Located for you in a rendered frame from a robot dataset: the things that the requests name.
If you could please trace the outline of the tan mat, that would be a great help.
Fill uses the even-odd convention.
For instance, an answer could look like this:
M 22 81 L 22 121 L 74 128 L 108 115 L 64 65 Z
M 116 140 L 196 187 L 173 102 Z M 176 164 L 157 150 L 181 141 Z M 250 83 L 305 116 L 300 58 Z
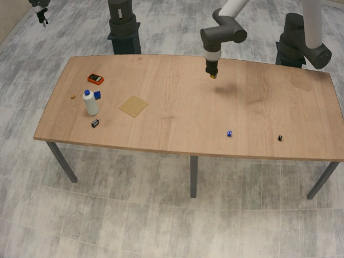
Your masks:
M 147 105 L 147 102 L 132 95 L 119 109 L 135 118 Z

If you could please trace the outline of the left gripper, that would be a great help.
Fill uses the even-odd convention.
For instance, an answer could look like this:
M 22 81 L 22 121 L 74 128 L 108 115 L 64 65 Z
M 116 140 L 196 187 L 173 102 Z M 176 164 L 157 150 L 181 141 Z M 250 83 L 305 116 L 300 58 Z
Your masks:
M 213 75 L 215 79 L 218 73 L 217 65 L 218 65 L 218 60 L 221 57 L 221 50 L 218 52 L 208 52 L 203 48 L 203 56 L 206 60 L 205 72 L 209 74 L 209 77 Z

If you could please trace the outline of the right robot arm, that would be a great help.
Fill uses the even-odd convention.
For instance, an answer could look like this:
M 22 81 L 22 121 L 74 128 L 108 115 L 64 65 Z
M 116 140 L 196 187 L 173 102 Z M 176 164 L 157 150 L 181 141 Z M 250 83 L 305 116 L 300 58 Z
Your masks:
M 33 7 L 46 8 L 51 0 L 28 0 Z M 114 37 L 126 37 L 137 30 L 136 15 L 132 12 L 132 0 L 108 0 L 109 26 Z

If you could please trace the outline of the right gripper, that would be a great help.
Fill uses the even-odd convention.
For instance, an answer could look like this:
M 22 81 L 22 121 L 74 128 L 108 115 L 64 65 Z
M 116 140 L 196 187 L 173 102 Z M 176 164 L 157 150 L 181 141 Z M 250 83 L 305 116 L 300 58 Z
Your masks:
M 44 27 L 46 21 L 46 24 L 48 24 L 47 18 L 45 18 L 44 13 L 48 10 L 47 8 L 41 8 L 40 6 L 32 7 L 34 12 L 37 13 L 37 17 L 39 18 L 39 23 L 42 23 Z

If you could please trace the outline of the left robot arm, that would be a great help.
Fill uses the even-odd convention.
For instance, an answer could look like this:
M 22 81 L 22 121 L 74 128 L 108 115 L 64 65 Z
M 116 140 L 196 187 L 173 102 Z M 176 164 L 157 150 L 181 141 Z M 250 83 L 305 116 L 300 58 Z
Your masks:
M 234 20 L 249 0 L 228 0 L 212 13 L 219 26 L 203 28 L 200 38 L 208 52 L 218 52 L 221 43 L 242 43 L 247 32 Z M 302 0 L 303 16 L 287 13 L 284 32 L 280 35 L 278 50 L 292 61 L 305 56 L 315 69 L 324 68 L 331 60 L 331 51 L 322 42 L 321 0 Z

